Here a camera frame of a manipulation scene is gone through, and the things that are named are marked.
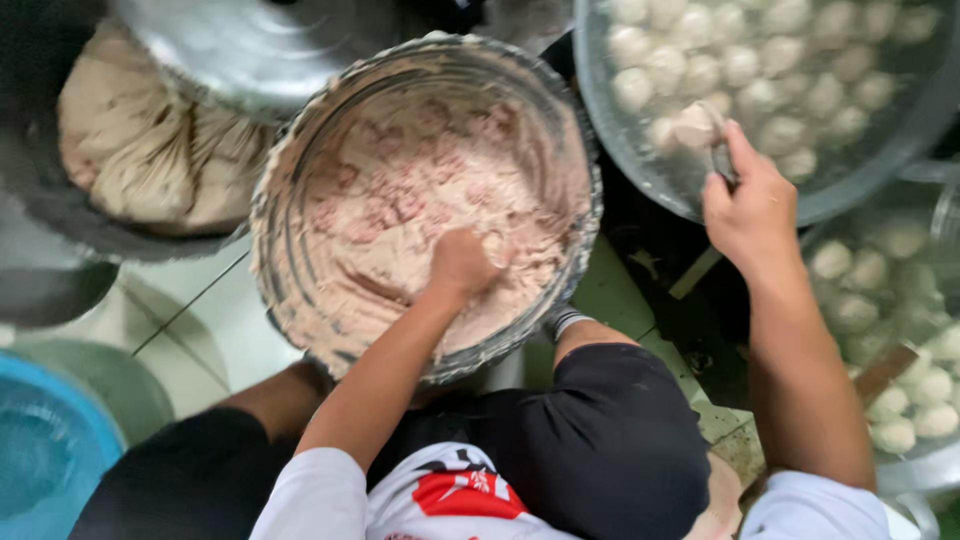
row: white t-shirt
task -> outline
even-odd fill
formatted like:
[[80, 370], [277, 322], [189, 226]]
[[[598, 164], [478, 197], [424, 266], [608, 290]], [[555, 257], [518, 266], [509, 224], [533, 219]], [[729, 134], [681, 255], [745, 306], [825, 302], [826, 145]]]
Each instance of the white t-shirt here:
[[[371, 491], [349, 454], [318, 448], [276, 480], [251, 540], [573, 540], [527, 512], [490, 458], [441, 443], [400, 462]], [[741, 539], [889, 538], [875, 495], [802, 473], [779, 473], [747, 516]]]

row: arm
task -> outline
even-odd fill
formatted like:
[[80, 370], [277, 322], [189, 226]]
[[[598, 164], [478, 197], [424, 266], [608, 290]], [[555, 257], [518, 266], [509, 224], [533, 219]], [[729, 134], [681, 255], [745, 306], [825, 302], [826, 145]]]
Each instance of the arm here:
[[796, 188], [727, 126], [741, 185], [708, 178], [710, 241], [750, 291], [750, 392], [771, 467], [876, 489], [863, 408], [807, 280], [796, 234]]
[[430, 282], [410, 309], [373, 342], [317, 410], [297, 454], [337, 448], [366, 473], [394, 432], [431, 354], [473, 294], [502, 272], [467, 229], [437, 242]]

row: person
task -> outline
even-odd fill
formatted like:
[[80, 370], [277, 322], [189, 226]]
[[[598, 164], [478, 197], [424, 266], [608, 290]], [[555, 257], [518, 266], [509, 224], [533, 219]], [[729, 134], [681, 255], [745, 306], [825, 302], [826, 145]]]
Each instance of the person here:
[[[862, 408], [801, 261], [796, 190], [726, 130], [741, 185], [709, 177], [705, 217], [749, 288], [773, 473], [740, 538], [888, 537]], [[332, 391], [301, 362], [163, 430], [104, 476], [71, 538], [684, 538], [708, 506], [697, 417], [662, 361], [572, 308], [547, 321], [549, 391], [407, 410], [445, 329], [501, 272], [471, 231], [446, 233], [429, 285]]]

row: red graphic on shirt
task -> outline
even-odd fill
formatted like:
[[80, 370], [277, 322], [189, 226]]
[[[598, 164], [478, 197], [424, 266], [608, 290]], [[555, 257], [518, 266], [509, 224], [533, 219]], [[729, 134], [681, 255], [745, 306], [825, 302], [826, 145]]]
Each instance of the red graphic on shirt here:
[[512, 520], [527, 511], [514, 488], [484, 471], [430, 473], [420, 478], [413, 500], [427, 516], [480, 516]]

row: black shorts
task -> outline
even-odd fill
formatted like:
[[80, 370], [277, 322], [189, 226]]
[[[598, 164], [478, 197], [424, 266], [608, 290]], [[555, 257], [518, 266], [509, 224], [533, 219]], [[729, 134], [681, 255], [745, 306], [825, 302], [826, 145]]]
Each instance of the black shorts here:
[[[444, 441], [479, 447], [532, 514], [581, 538], [679, 540], [708, 504], [697, 415], [663, 362], [632, 345], [573, 351], [546, 393], [504, 390], [408, 412], [369, 487]], [[246, 540], [295, 447], [270, 444], [235, 409], [184, 420], [107, 472], [70, 538]]]

